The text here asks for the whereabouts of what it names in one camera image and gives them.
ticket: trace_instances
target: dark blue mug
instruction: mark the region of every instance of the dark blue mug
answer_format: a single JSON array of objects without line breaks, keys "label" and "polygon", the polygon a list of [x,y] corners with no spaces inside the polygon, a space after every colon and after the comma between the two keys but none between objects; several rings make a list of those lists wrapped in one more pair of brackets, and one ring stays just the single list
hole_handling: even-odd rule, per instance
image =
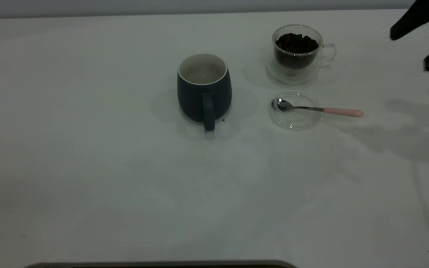
[{"label": "dark blue mug", "polygon": [[231,79],[228,66],[217,56],[198,54],[178,68],[178,102],[187,117],[215,129],[215,120],[231,105]]}]

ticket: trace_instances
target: mug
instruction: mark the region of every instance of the mug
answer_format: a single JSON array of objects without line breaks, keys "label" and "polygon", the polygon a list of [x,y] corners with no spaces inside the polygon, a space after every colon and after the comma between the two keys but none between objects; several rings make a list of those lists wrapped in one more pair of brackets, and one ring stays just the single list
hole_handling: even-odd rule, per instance
[{"label": "mug", "polygon": [[231,105],[232,89],[228,66],[217,56],[198,54],[178,68],[178,103],[187,117],[215,129],[215,120]]},{"label": "mug", "polygon": [[[318,44],[317,48],[307,53],[292,53],[279,48],[276,41],[284,34],[290,33],[314,39]],[[317,77],[320,68],[331,62],[337,54],[334,44],[325,43],[319,32],[300,24],[286,25],[277,29],[272,42],[274,59],[269,63],[268,69],[275,78],[288,84],[301,85],[312,81]]]}]

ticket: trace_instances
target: glass cup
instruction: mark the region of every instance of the glass cup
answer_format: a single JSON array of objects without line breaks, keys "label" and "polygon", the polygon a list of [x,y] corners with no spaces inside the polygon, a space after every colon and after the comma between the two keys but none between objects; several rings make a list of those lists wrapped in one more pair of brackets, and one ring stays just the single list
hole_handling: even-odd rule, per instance
[{"label": "glass cup", "polygon": [[[301,34],[314,39],[318,47],[307,53],[291,53],[277,46],[276,41],[284,34]],[[291,24],[283,26],[274,32],[274,59],[268,69],[274,78],[283,83],[302,85],[309,83],[318,75],[319,69],[335,58],[337,49],[332,43],[325,43],[322,36],[311,27]]]}]

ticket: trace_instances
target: glass saucer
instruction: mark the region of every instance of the glass saucer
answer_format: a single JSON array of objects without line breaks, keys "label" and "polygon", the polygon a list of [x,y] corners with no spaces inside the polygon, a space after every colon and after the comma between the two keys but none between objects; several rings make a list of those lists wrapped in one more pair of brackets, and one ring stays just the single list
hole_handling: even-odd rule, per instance
[{"label": "glass saucer", "polygon": [[288,89],[277,94],[269,103],[269,116],[279,127],[288,130],[309,129],[319,121],[320,112],[292,109],[281,111],[276,105],[276,101],[282,99],[290,102],[293,106],[320,107],[315,97],[302,89]]}]

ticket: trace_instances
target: table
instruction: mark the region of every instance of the table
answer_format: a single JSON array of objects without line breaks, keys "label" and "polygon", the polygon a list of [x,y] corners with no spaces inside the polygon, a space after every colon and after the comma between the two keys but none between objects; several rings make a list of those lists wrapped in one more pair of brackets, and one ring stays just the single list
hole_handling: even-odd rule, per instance
[{"label": "table", "polygon": [[[0,267],[429,267],[429,24],[390,41],[404,12],[0,20]],[[269,119],[271,35],[290,23],[338,50],[306,90],[364,118]],[[177,66],[202,52],[233,84],[212,134],[177,104]]]}]

